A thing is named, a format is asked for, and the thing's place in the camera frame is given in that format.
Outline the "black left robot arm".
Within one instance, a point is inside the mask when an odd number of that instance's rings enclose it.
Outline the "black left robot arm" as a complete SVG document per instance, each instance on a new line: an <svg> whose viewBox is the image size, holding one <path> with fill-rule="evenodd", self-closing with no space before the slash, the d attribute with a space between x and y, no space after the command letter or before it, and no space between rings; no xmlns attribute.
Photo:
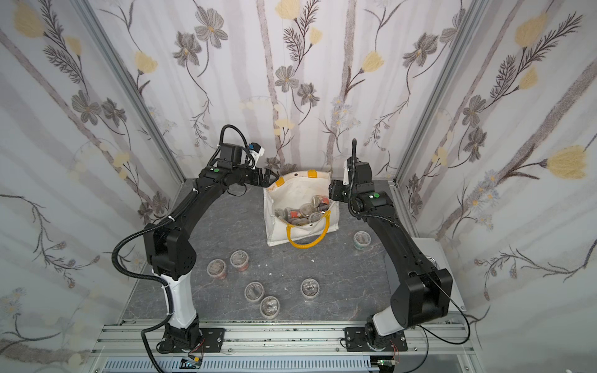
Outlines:
<svg viewBox="0 0 597 373"><path fill-rule="evenodd" d="M119 242L111 253L114 268L129 278L155 281L160 284L166 300L166 317L158 325L141 331L144 344L148 333L163 329L162 340L156 350L160 354L191 352L200 347L205 335L200 329L199 316L191 295L191 272L197 253L189 239L202 216L231 186L248 185L269 187L278 180L278 174L261 169L258 159L264 149L256 142L243 140L235 145L219 141L215 153L202 169L191 192L171 212L157 223ZM142 238L151 274L134 273L119 261L120 251L126 244Z"/></svg>

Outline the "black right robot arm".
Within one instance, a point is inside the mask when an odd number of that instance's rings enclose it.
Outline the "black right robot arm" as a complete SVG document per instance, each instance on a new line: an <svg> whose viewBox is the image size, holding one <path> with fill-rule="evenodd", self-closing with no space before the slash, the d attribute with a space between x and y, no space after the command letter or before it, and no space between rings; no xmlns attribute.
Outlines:
<svg viewBox="0 0 597 373"><path fill-rule="evenodd" d="M345 180L334 180L329 191L331 200L347 204L349 213L376 233L399 279L390 306L370 316L365 324L368 346L382 351L399 332L447 316L451 273L439 269L422 253L400 222L390 196L376 191L370 165L357 157L355 139L345 167Z"/></svg>

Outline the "yellow stripe lid seed jar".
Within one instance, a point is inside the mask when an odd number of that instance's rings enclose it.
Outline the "yellow stripe lid seed jar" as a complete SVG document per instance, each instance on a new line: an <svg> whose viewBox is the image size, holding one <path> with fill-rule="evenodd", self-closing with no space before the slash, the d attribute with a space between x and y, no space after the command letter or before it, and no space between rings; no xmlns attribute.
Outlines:
<svg viewBox="0 0 597 373"><path fill-rule="evenodd" d="M301 283L301 293L306 300L313 300L320 294L320 284L313 278L306 278Z"/></svg>

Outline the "red green label seed jar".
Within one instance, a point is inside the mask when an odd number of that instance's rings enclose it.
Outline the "red green label seed jar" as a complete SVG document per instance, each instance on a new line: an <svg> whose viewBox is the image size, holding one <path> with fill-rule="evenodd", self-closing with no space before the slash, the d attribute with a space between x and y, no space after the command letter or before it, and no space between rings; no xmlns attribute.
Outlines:
<svg viewBox="0 0 597 373"><path fill-rule="evenodd" d="M250 282L245 287L244 296L248 302L259 303L264 298L264 286L259 281Z"/></svg>

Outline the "red seed jar in bag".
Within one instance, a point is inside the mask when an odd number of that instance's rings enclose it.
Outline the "red seed jar in bag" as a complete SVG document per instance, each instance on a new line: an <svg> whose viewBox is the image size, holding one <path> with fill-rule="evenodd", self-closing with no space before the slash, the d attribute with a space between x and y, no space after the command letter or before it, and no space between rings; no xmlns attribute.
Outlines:
<svg viewBox="0 0 597 373"><path fill-rule="evenodd" d="M316 211L327 211L331 206L331 201L327 196L316 195L312 198L312 203Z"/></svg>

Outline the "white canvas tote bag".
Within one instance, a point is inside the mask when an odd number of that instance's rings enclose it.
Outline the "white canvas tote bag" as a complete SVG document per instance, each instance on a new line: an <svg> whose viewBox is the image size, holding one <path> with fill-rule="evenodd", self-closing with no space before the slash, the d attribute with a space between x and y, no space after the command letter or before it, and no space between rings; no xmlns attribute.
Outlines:
<svg viewBox="0 0 597 373"><path fill-rule="evenodd" d="M305 250L317 245L328 233L339 230L339 203L330 200L330 208L321 212L316 211L312 203L316 195L328 197L331 181L328 172L298 171L280 177L266 188L264 220L267 245L289 243ZM288 222L285 219L286 208L300 210L304 218Z"/></svg>

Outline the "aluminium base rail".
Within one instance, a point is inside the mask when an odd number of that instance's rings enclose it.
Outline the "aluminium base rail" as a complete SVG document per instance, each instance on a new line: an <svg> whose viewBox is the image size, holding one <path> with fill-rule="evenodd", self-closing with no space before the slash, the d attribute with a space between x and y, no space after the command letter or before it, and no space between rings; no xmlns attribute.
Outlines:
<svg viewBox="0 0 597 373"><path fill-rule="evenodd" d="M201 357L343 356L361 354L403 357L407 355L472 354L461 324L427 324L407 329L382 351L368 346L359 322L203 322L201 330L222 334L208 341L212 349L196 351Z"/></svg>

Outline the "clear lid seed jar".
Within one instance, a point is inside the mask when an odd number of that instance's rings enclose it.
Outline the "clear lid seed jar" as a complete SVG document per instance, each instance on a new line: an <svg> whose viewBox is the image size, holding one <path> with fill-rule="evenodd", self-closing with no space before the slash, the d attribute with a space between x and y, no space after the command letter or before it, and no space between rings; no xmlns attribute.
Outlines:
<svg viewBox="0 0 597 373"><path fill-rule="evenodd" d="M281 303L275 296L266 296L261 300L261 315L268 320L276 318L280 312L280 309Z"/></svg>

